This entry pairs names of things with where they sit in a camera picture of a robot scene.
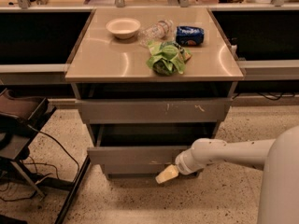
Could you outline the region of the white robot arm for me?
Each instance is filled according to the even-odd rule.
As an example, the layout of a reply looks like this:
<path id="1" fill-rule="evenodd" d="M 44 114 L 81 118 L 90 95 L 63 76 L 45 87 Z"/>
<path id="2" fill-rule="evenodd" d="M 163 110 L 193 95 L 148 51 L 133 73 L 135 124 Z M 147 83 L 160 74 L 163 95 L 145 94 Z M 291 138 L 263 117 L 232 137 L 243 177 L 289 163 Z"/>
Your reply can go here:
<path id="1" fill-rule="evenodd" d="M 156 176 L 161 184 L 209 164 L 229 162 L 263 171 L 257 224 L 299 224 L 299 127 L 275 139 L 227 143 L 201 138 Z"/>

